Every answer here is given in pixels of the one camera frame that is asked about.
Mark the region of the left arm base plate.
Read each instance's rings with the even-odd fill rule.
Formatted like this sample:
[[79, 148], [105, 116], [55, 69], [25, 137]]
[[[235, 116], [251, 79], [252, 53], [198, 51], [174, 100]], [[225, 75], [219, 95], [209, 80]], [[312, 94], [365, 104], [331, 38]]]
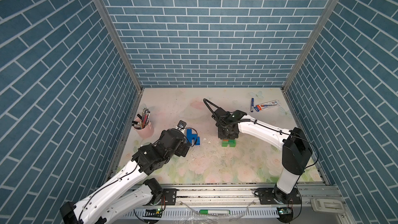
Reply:
[[177, 198], [177, 189], [176, 188], [165, 188], [163, 189], [163, 195], [165, 198], [165, 205], [175, 205]]

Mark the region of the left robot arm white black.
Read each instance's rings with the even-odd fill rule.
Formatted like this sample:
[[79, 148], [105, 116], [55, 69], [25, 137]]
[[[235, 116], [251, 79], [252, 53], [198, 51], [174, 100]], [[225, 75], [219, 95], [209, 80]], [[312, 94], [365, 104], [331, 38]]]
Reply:
[[163, 188], [147, 177], [173, 156], [185, 157], [191, 147], [181, 125], [161, 132], [159, 139], [140, 147], [110, 180], [86, 198], [60, 208], [66, 224], [111, 224], [137, 207], [158, 203]]

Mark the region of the long green lego brick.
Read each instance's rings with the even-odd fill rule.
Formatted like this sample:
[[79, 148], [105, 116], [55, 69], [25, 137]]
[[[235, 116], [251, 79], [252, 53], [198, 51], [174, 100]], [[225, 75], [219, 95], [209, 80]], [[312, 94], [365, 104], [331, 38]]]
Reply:
[[236, 140], [222, 140], [222, 143], [236, 143]]

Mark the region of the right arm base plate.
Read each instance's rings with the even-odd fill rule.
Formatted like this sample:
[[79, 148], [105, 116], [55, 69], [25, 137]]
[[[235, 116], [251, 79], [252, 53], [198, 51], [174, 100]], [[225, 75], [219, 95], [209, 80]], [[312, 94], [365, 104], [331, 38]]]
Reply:
[[286, 194], [278, 188], [258, 188], [253, 192], [261, 205], [292, 205], [301, 204], [302, 200], [299, 191], [296, 188]]

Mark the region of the long blue lego brick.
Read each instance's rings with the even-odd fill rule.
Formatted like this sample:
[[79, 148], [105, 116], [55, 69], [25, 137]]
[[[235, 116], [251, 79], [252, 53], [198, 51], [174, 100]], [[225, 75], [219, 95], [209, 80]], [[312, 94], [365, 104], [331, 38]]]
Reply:
[[196, 138], [197, 136], [198, 136], [197, 134], [193, 134], [192, 136], [187, 136], [188, 141], [189, 141], [190, 143], [193, 143], [192, 140], [193, 140], [194, 138]]

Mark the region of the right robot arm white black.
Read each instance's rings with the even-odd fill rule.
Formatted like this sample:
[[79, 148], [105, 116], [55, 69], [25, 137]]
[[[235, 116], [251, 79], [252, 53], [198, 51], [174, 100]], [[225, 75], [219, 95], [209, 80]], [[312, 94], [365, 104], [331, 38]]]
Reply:
[[282, 152], [283, 169], [273, 189], [273, 197], [278, 203], [293, 203], [296, 196], [294, 187], [313, 155], [304, 132], [299, 128], [288, 130], [275, 127], [239, 110], [227, 112], [219, 107], [211, 117], [216, 121], [221, 140], [237, 139], [242, 133], [265, 141]]

